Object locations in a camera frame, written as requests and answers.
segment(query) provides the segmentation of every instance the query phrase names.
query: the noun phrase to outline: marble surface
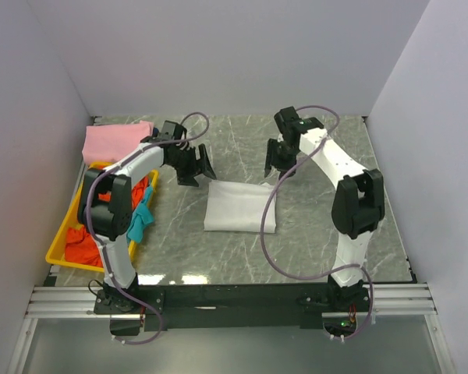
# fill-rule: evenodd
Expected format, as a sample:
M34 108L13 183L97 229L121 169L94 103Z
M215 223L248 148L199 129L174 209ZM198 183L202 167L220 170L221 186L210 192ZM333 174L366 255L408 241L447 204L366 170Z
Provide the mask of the marble surface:
M159 128L165 119L182 116L99 118L98 124L152 121ZM322 117L327 127L333 118ZM185 124L199 133L204 120L191 118ZM212 116L211 129L195 142L204 143L219 180L274 184L277 172L264 178L267 140L276 138L272 115ZM367 168L377 163L367 130L360 116L345 116L334 139L351 157ZM276 273L265 260L258 234L206 232L203 220L208 183L197 178L200 188L176 184L175 171L159 170L158 187L151 204L156 222L150 226L133 261L142 284L242 284L291 282ZM308 275L329 270L335 260L338 241L331 219L334 198L332 184L312 162L305 163L281 187L276 203L276 233L266 235L269 252L277 264L290 273ZM390 204L385 219L371 239L367 270L374 281L411 281ZM102 274L62 268L56 285L86 285Z

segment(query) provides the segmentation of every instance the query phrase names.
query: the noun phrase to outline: plastic tray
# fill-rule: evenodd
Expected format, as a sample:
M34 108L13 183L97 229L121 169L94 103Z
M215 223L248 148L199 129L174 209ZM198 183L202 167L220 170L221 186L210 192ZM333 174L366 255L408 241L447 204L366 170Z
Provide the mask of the plastic tray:
M94 162L90 167L91 168L105 168L111 164L105 162ZM152 170L151 173L148 175L149 181L151 186L153 187L153 192L151 194L151 198L147 206L150 206L152 196L154 195L154 191L156 189L156 183L158 182L158 171ZM78 188L76 192L75 198L71 202L69 206L68 213L64 217L62 221L61 227L57 231L55 235L54 241L52 242L50 249L45 255L45 260L52 265L60 265L60 266L68 266L68 267L75 267L78 269L84 270L93 270L98 271L100 273L104 273L104 269L102 267L91 266L91 265L83 265L82 263L71 263L70 261L66 261L64 258L64 248L66 247L66 234L68 232L68 228L80 228L82 225L78 223L76 218L76 214L78 212L78 206L80 205L80 197L81 197L81 188L82 185ZM137 248L137 243L134 241L130 242L128 247L128 252L130 254L130 259L133 260L135 255L135 249Z

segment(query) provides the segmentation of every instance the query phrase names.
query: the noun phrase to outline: pink towel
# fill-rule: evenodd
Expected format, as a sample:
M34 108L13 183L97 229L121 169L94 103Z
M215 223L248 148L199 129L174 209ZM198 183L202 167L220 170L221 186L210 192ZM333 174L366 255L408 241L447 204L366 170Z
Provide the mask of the pink towel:
M140 121L129 125L88 126L83 145L83 160L117 162L135 150L140 141L153 133L152 122Z

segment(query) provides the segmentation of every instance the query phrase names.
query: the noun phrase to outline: folded white towel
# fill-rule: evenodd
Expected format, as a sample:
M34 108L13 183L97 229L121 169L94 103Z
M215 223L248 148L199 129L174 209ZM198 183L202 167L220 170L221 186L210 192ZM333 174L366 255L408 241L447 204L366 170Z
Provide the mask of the folded white towel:
M273 188L268 184L211 181L204 230L259 232L262 212ZM269 206L264 232L275 232L275 198Z

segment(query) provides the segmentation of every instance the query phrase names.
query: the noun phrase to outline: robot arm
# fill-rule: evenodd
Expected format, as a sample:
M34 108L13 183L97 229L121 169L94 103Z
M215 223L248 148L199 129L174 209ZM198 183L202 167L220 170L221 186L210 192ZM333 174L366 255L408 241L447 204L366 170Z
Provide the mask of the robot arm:
M271 167L284 174L296 163L300 151L310 154L328 136L324 125L316 118L301 119L293 107L282 109L275 115L275 121L281 135L278 140L268 140L266 175ZM367 170L333 139L328 139L312 161L328 176L336 190L331 217L339 231L339 240L333 269L352 263L362 266L373 231L385 216L381 172ZM331 276L341 288L362 280L357 269L344 269Z
M94 180L108 169L114 173L99 181L95 188L91 204L91 220L95 234L102 243L95 241L105 268L105 286L114 287L114 283L101 251L105 247L107 258L111 263L114 279L122 288L132 292L138 288L137 274L130 262L125 233L132 219L132 188L153 169L162 165L175 168L177 182L180 185L198 186L194 177L203 174L216 179L208 160L206 147L199 145L200 158L196 159L196 150L187 142L163 144L169 140L186 138L186 129L178 123L166 121L161 132L141 140L137 148L104 170L89 168L84 175L82 195L78 209L78 221L87 225L86 208L88 192ZM150 143L160 146L149 147ZM98 198L99 194L110 192L109 202Z

